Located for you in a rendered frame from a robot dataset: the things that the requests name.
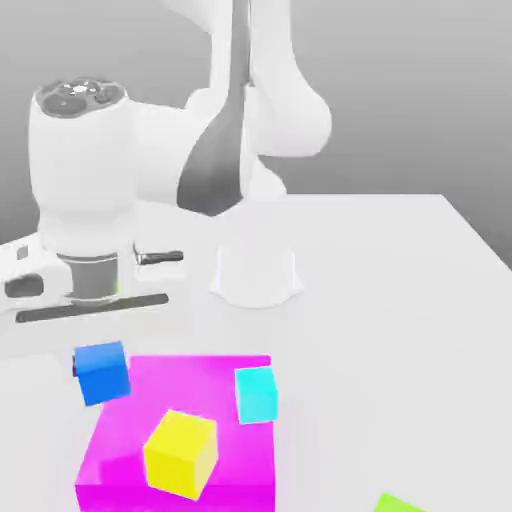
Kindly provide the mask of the small green cube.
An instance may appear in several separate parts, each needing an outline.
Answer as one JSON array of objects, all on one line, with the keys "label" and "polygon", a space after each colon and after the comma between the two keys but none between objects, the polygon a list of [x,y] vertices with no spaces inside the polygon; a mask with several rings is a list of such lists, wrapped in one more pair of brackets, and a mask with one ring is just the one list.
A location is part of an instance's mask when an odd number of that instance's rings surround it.
[{"label": "small green cube", "polygon": [[426,512],[424,509],[414,506],[396,496],[383,492],[373,512]]}]

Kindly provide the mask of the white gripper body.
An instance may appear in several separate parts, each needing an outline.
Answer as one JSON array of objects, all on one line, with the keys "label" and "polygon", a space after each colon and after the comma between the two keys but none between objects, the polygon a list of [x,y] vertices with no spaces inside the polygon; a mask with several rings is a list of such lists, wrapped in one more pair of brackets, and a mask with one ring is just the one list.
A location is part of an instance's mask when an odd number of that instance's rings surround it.
[{"label": "white gripper body", "polygon": [[185,300],[169,292],[100,307],[62,305],[0,314],[0,357],[121,341],[126,347],[185,332]]}]

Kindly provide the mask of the small blue cube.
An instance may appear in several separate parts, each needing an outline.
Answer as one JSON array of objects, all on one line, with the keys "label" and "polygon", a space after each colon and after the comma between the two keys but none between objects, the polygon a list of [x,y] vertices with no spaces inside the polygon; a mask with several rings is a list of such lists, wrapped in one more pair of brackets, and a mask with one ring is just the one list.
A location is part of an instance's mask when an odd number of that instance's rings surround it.
[{"label": "small blue cube", "polygon": [[78,378],[86,406],[94,406],[131,393],[121,341],[77,347],[73,375]]}]

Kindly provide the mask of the large magenta box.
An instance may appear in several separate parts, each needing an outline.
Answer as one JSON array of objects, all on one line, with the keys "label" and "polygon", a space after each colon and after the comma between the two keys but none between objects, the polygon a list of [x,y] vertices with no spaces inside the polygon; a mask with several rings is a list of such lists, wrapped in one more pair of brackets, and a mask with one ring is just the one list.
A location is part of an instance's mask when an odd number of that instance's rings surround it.
[{"label": "large magenta box", "polygon": [[[130,395],[107,402],[75,480],[81,512],[276,512],[271,423],[238,421],[235,370],[267,355],[134,356]],[[217,423],[219,460],[199,500],[148,486],[142,446],[168,410]]]}]

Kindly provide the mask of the small cyan cube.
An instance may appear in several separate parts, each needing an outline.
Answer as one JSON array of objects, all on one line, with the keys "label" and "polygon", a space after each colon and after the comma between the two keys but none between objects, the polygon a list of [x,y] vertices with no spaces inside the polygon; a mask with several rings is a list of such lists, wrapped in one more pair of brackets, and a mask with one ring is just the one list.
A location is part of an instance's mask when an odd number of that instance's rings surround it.
[{"label": "small cyan cube", "polygon": [[239,423],[267,423],[278,417],[278,391],[271,366],[234,370]]}]

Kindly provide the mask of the small yellow cube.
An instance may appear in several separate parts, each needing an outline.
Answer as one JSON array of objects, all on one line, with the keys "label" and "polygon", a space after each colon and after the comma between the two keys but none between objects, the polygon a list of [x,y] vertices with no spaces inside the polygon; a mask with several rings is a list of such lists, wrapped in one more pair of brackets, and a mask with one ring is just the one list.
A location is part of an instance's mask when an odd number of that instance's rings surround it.
[{"label": "small yellow cube", "polygon": [[217,423],[168,410],[143,446],[149,487],[197,501],[218,461]]}]

